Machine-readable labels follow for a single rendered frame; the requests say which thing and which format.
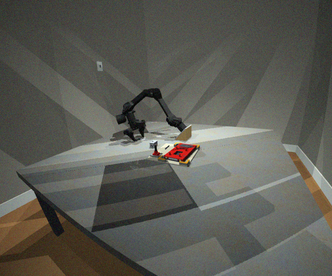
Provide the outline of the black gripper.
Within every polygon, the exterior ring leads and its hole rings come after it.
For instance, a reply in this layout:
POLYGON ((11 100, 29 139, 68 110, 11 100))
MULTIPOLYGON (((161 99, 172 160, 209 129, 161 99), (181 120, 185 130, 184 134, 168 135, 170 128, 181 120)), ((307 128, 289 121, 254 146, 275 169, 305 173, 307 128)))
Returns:
POLYGON ((134 127, 133 126, 134 120, 137 121, 136 118, 128 121, 128 124, 130 125, 130 128, 127 129, 127 130, 124 130, 123 133, 124 133, 124 135, 126 134, 127 136, 129 136, 135 142, 136 140, 135 140, 135 137, 134 137, 132 131, 134 131, 136 129, 139 129, 139 132, 140 132, 141 136, 144 137, 144 129, 145 129, 146 124, 144 124, 144 126, 142 126, 142 127, 138 127, 138 126, 134 127))

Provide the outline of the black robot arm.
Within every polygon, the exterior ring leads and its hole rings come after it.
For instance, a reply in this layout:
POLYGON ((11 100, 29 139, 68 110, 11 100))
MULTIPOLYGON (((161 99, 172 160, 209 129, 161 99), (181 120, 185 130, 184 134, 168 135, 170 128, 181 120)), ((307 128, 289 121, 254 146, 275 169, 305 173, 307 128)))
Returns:
MULTIPOLYGON (((144 89, 139 95, 137 95, 132 101, 129 101, 123 105, 122 114, 116 115, 116 121, 118 124, 122 124, 126 122, 127 120, 130 121, 132 119, 135 119, 133 108, 136 104, 138 104, 143 98, 145 97, 151 97, 154 98, 158 103, 160 104, 161 108, 165 112, 167 118, 166 121, 170 126, 174 126, 182 132, 184 128, 187 128, 186 125, 182 122, 182 118, 176 117, 171 111, 169 110, 168 106, 164 102, 161 92, 158 88, 151 88, 151 89, 144 89), (151 94, 153 93, 153 94, 151 94)), ((142 127, 145 124, 145 120, 134 120, 133 126, 136 127, 142 127)))

